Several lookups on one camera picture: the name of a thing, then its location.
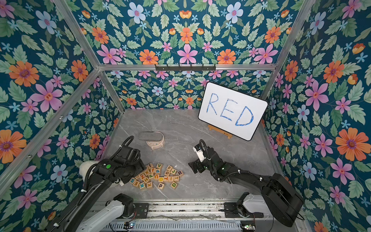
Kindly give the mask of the wooden block E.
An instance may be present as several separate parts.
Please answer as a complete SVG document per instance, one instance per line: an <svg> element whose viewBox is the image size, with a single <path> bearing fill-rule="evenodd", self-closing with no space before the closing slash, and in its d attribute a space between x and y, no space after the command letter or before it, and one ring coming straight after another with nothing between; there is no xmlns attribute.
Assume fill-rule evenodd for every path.
<svg viewBox="0 0 371 232"><path fill-rule="evenodd" d="M136 180L136 181L134 181L133 186L134 187L139 187L139 184L140 184L140 181Z"/></svg>

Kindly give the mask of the wooden block green D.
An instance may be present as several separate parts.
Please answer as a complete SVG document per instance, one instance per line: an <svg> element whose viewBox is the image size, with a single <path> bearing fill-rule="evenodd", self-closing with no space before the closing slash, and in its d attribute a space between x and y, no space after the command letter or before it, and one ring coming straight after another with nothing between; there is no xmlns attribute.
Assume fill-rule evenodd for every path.
<svg viewBox="0 0 371 232"><path fill-rule="evenodd" d="M178 186L178 183L176 183L176 182L172 182L172 183L170 184L170 187L171 187L172 189L176 189L177 186Z"/></svg>

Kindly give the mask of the wooden block purple R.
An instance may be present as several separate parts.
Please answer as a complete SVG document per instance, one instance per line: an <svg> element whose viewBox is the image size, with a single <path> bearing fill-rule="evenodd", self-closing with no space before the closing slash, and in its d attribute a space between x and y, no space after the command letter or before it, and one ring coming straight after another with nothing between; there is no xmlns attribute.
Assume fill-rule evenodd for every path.
<svg viewBox="0 0 371 232"><path fill-rule="evenodd" d="M181 171L181 170L179 170L179 171L177 172L177 175L178 175L179 177L182 177L182 176L184 175L184 172Z"/></svg>

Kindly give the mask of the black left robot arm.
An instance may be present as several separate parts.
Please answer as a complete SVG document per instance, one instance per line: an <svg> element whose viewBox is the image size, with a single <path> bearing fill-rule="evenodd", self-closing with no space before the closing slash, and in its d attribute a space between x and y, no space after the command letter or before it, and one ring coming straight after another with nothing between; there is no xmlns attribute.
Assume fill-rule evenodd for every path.
<svg viewBox="0 0 371 232"><path fill-rule="evenodd" d="M108 159L91 165L85 175L84 186L68 206L48 223L45 232L99 232L121 216L134 215L133 198L117 195L98 213L86 219L97 200L115 183L129 183L146 169L138 149L129 145L134 137L128 137Z"/></svg>

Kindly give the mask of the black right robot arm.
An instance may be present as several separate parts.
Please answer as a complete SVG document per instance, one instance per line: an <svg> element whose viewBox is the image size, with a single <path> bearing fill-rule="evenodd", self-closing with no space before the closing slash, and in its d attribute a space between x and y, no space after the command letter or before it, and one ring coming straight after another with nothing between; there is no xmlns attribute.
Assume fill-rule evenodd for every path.
<svg viewBox="0 0 371 232"><path fill-rule="evenodd" d="M277 221L287 227L294 225L304 199L282 175L275 173L264 176L240 169L233 163L223 161L202 139L193 147L193 151L198 159L188 165L195 174L208 170L219 183L226 182L255 190Z"/></svg>

